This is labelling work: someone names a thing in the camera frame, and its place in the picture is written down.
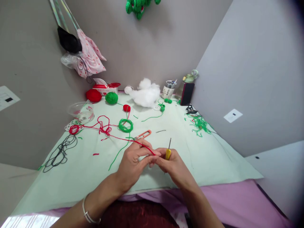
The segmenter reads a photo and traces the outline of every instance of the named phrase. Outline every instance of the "green crochet decoration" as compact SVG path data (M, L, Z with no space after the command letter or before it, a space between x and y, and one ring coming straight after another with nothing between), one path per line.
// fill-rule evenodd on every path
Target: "green crochet decoration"
M161 3L161 0L155 0L156 5ZM127 0L126 11L127 14L133 12L136 18L140 20L145 12L145 6L149 6L151 0Z

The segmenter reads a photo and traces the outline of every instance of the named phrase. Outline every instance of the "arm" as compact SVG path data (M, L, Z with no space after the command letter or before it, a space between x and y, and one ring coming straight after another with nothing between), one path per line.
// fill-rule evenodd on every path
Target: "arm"
M140 139L141 144L149 147L149 142ZM158 156L147 156L141 161L141 156L152 155L145 147L133 142L124 152L118 171L104 179L98 187L91 192L85 200L85 211L94 221L99 221L104 211L121 195L126 193L139 179L143 169ZM66 214L64 214L51 228L86 228L92 226L84 217L82 202L79 201Z
M162 157L164 157L166 150L166 148L159 148L156 151L160 152ZM165 173L168 172L173 182L180 188L193 226L224 228L177 151L171 149L169 160L165 160L162 157L156 158L155 163Z

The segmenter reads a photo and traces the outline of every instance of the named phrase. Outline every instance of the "small red yarn ball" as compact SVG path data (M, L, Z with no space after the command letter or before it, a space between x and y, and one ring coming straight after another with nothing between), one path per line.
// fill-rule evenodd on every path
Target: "small red yarn ball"
M126 111L126 112L129 112L129 111L131 111L131 107L130 107L129 105L126 105L126 104L125 104L125 105L123 106L123 110Z
M101 94L97 90L90 89L85 93L86 98L91 102L99 102L101 100Z

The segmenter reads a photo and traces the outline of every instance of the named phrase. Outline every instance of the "black phone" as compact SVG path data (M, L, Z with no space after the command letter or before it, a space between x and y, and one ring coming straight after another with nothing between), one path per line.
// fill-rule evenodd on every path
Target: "black phone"
M194 90L194 83L184 84L183 95L181 96L181 101L180 101L181 106L186 106L190 104L193 90Z

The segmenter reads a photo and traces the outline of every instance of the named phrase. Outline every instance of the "red and white tissue box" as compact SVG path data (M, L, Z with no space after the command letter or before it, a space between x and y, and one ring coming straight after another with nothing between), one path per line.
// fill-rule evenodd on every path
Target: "red and white tissue box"
M99 78L95 78L93 80L96 82L96 84L93 86L93 89L96 89L101 93L101 95L105 96L110 92L118 94L118 87L120 86L120 83L107 84L104 80Z

